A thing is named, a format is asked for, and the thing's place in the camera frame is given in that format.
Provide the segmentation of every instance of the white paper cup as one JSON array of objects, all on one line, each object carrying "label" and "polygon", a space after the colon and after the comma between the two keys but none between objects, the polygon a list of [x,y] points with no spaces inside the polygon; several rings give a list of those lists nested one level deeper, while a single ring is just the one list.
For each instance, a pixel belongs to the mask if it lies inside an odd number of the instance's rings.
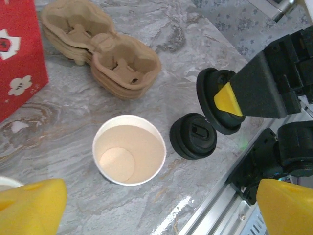
[{"label": "white paper cup", "polygon": [[8,177],[0,176],[0,192],[20,186],[23,186],[21,182]]},{"label": "white paper cup", "polygon": [[121,115],[105,122],[92,143],[94,162],[108,180],[136,186],[154,178],[165,162],[160,132],[147,120]]}]

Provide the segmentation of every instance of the cup rim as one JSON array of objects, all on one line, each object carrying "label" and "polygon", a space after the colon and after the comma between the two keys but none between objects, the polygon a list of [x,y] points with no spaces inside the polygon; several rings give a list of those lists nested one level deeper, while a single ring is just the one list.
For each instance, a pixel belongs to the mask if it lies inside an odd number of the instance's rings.
[{"label": "cup rim", "polygon": [[24,184],[12,178],[0,176],[0,185],[7,185],[7,186],[12,186],[14,188],[17,188],[17,187],[23,186]]},{"label": "cup rim", "polygon": [[[101,130],[104,126],[106,126],[109,122],[114,121],[114,120],[116,120],[116,119],[119,119],[119,118],[121,118],[121,117],[122,117],[122,118],[126,118],[126,117],[127,117],[127,118],[136,118],[136,119],[139,119],[139,120],[144,121],[145,123],[149,124],[149,125],[156,131],[157,135],[160,137],[161,142],[162,142],[162,146],[163,146],[163,150],[164,150],[164,156],[163,156],[163,160],[162,160],[162,163],[161,163],[160,167],[158,168],[158,170],[157,170],[149,179],[147,179],[147,180],[145,180],[145,181],[142,181],[142,182],[139,182],[139,183],[126,184],[126,183],[119,182],[119,181],[116,181],[116,180],[112,179],[110,176],[108,176],[108,175],[102,170],[102,168],[100,167],[100,164],[97,162],[96,157],[95,157],[95,140],[96,140],[96,137],[98,137],[100,130]],[[144,184],[144,183],[146,183],[146,182],[152,180],[152,179],[160,172],[160,170],[162,169],[162,167],[163,167],[163,165],[164,165],[164,163],[165,163],[166,154],[167,154],[167,150],[166,150],[165,141],[164,141],[164,139],[163,139],[161,133],[159,132],[159,130],[158,130],[151,122],[149,122],[148,120],[144,119],[143,117],[139,117],[139,116],[137,116],[137,115],[129,115],[129,114],[127,114],[127,115],[118,115],[118,116],[116,116],[116,117],[112,117],[111,119],[107,120],[105,123],[103,123],[103,124],[101,125],[101,127],[98,129],[98,131],[97,131],[97,133],[96,133],[96,135],[94,136],[93,141],[92,141],[92,158],[93,158],[93,161],[94,161],[94,163],[96,164],[98,170],[100,171],[100,173],[101,173],[104,177],[106,177],[108,180],[110,180],[111,182],[113,182],[113,183],[115,183],[115,184],[118,184],[118,185],[123,185],[123,186],[138,186],[138,185]]]}]

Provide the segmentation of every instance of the marble countertop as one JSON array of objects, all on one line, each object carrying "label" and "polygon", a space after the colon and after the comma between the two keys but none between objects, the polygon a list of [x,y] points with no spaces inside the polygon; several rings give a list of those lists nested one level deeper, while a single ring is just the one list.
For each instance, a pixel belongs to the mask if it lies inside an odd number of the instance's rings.
[{"label": "marble countertop", "polygon": [[[238,71],[246,61],[190,0],[94,2],[113,18],[118,32],[138,38],[159,54],[163,69],[158,79],[141,99],[119,100],[93,80],[88,65],[77,66],[44,39],[50,83],[0,124],[0,175],[23,183],[65,180],[67,206],[58,234],[176,234],[263,119],[247,117],[238,133],[218,134],[216,151],[198,161],[174,152],[169,129],[186,113],[202,114],[195,83],[201,70]],[[152,122],[167,145],[160,173],[137,187],[108,182],[92,159],[97,129],[121,114]]]}]

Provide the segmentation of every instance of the floor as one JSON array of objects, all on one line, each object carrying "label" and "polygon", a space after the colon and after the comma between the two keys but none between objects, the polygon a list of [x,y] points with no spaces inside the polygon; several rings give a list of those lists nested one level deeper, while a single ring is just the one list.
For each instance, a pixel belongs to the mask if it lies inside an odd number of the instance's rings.
[{"label": "floor", "polygon": [[309,26],[299,6],[278,23],[247,0],[192,0],[249,61],[270,42]]}]

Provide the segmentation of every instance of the red paper bag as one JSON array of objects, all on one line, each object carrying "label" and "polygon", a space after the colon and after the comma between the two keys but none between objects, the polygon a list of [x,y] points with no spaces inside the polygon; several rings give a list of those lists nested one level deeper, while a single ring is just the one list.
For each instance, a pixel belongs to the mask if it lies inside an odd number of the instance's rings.
[{"label": "red paper bag", "polygon": [[48,83],[34,0],[0,0],[0,122]]}]

